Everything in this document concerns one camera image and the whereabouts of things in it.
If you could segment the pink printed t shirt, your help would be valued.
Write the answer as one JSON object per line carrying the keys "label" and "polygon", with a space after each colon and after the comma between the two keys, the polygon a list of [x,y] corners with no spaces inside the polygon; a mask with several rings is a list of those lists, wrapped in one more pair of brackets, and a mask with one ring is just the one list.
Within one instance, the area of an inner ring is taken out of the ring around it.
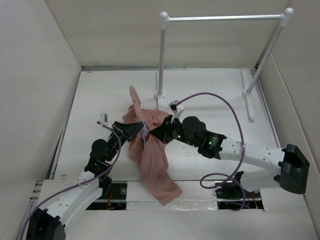
{"label": "pink printed t shirt", "polygon": [[[143,127],[148,132],[159,127],[169,114],[160,109],[148,110],[141,108],[141,100],[136,89],[129,87],[132,104],[122,117],[125,124],[144,122]],[[170,203],[182,194],[181,188],[167,173],[169,167],[165,153],[166,145],[156,137],[143,136],[140,131],[129,144],[129,158],[139,166],[140,178],[148,191],[163,206]]]}

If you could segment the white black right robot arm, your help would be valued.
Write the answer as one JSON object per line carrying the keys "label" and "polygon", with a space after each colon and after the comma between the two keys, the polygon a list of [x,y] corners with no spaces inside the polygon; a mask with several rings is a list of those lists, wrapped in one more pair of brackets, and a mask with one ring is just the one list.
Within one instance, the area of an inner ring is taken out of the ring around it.
{"label": "white black right robot arm", "polygon": [[306,193],[310,163],[296,145],[288,144],[285,148],[242,145],[230,137],[207,130],[206,124],[195,116],[180,121],[170,115],[150,134],[164,144],[177,140],[195,147],[208,159],[238,161],[260,167],[256,172],[236,173],[238,178],[232,182],[231,191],[237,197],[277,187],[293,194]]}

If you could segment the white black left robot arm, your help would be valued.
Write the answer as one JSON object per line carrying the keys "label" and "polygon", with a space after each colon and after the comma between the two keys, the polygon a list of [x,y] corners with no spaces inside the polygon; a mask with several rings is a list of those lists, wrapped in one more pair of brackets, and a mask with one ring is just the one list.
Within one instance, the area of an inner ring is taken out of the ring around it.
{"label": "white black left robot arm", "polygon": [[136,138],[144,122],[102,124],[111,134],[91,146],[89,160],[74,185],[39,203],[30,213],[20,233],[21,240],[64,240],[73,221],[95,200],[107,198],[112,191],[109,173],[121,148]]}

